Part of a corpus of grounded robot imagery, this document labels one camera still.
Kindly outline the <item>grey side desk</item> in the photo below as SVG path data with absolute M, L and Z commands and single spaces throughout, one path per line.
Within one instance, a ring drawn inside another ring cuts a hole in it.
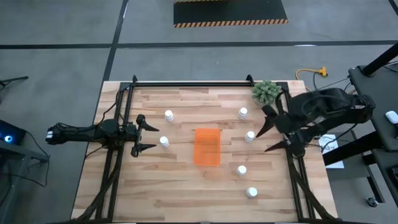
M 5 173 L 6 180 L 9 181 L 9 191 L 4 201 L 0 203 L 0 224 L 6 224 L 11 219 L 21 180 L 24 178 L 23 173 L 27 170 L 30 160 L 37 159 L 40 163 L 48 163 L 49 158 L 43 153 L 4 141 L 0 141 L 0 153 L 3 153 L 9 161 L 16 160 L 19 163 L 15 167 L 11 166 L 11 171 Z

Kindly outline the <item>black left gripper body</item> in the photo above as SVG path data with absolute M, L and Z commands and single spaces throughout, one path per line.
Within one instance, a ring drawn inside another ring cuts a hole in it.
M 139 114 L 136 119 L 136 123 L 138 126 L 128 123 L 125 127 L 126 131 L 126 140 L 134 142 L 134 146 L 131 150 L 132 157 L 138 157 L 139 154 L 145 150 L 145 146 L 140 143 L 141 140 L 141 132 L 142 132 L 142 124 L 145 121 L 145 116 L 143 114 Z

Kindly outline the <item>white paper sheet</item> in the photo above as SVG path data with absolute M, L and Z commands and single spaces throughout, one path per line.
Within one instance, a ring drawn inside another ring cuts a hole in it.
M 331 152 L 339 147 L 338 142 L 335 140 L 335 134 L 324 134 L 319 137 L 318 143 L 321 147 L 322 154 Z M 343 161 L 338 161 L 336 163 L 326 166 L 327 169 L 344 169 Z

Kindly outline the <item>black computer with blue light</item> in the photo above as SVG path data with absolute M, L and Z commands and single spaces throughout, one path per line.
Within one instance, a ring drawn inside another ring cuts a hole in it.
M 26 130 L 0 120 L 0 140 L 20 146 L 25 137 Z

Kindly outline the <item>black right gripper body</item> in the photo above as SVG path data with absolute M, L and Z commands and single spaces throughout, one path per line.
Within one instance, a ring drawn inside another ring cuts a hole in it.
M 300 134 L 301 128 L 305 126 L 303 120 L 293 115 L 278 114 L 275 119 L 275 126 L 287 141 L 286 149 L 295 157 L 303 157 L 305 155 L 305 141 Z

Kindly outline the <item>black side table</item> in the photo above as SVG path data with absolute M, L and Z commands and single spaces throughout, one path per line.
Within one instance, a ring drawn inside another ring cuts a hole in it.
M 371 77 L 363 75 L 363 66 L 348 70 L 349 78 L 360 95 L 369 95 L 376 107 L 371 118 L 382 147 L 371 150 L 385 183 L 398 207 L 398 183 L 391 171 L 398 168 L 398 128 L 385 116 L 388 111 L 398 113 L 398 73 L 381 67 Z

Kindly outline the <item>black side table strut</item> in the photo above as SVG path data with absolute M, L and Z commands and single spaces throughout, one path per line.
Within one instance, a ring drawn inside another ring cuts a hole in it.
M 383 147 L 384 145 L 378 133 L 374 131 L 330 152 L 327 152 L 323 155 L 323 161 L 325 165 L 328 166 L 366 151 Z

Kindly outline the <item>black hazard-striped floor mat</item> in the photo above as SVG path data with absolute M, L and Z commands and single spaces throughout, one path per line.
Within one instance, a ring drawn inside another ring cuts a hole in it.
M 287 24 L 281 0 L 175 0 L 174 27 Z

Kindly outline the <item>orange translucent plastic basket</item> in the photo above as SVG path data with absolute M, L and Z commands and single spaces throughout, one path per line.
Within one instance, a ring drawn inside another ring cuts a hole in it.
M 196 166 L 219 166 L 221 160 L 221 130 L 198 128 L 195 130 L 193 163 Z

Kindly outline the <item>black tripod leg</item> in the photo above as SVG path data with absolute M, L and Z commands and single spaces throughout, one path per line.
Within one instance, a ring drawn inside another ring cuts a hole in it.
M 28 76 L 23 76 L 23 77 L 0 80 L 0 86 L 5 87 L 6 85 L 10 84 L 11 82 L 19 81 L 19 80 L 26 80 L 28 78 L 29 78 Z

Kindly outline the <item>black pole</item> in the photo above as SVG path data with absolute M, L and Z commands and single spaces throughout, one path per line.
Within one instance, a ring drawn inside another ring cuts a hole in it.
M 362 69 L 362 74 L 366 77 L 373 77 L 374 73 L 379 70 L 382 66 L 390 62 L 393 58 L 398 56 L 398 42 L 395 43 L 392 47 L 387 49 L 384 53 L 382 53 L 378 58 L 373 60 L 367 66 Z

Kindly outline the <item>green potted plant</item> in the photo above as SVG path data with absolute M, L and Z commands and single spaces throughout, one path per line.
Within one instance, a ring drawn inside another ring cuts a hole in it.
M 254 85 L 251 93 L 253 100 L 259 106 L 274 104 L 277 95 L 281 91 L 281 86 L 272 81 L 261 81 Z

